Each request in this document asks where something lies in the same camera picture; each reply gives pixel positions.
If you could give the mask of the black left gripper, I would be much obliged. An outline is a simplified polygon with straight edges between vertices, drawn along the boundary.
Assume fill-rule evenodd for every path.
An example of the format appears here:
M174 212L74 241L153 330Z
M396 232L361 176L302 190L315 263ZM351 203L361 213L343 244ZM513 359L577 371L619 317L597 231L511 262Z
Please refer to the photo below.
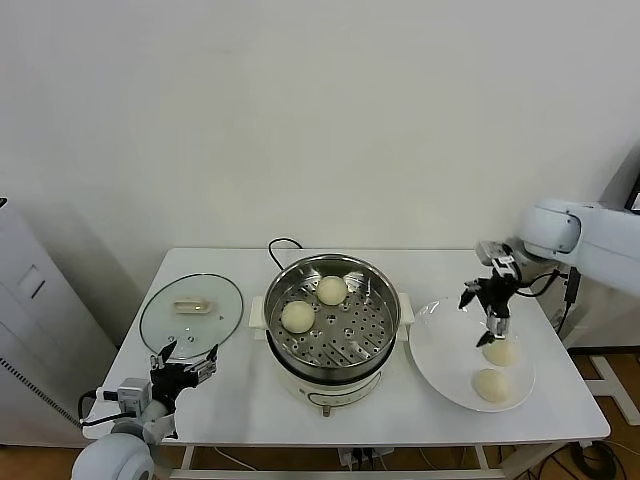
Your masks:
M166 364L175 347L176 342L172 341L150 357L152 399L163 405L168 414L175 412L176 400L184 389L195 388L217 371L218 344L203 359L188 366Z

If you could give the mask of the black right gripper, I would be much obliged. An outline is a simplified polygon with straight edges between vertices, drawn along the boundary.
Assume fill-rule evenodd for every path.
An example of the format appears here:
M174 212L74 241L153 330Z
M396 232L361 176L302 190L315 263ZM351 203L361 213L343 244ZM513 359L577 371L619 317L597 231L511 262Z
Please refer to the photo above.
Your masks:
M486 331L476 343L477 348L507 338L510 322L508 303L519 288L520 283L511 276L497 275L465 283L465 290L460 296L458 308L465 308L477 297L487 314Z

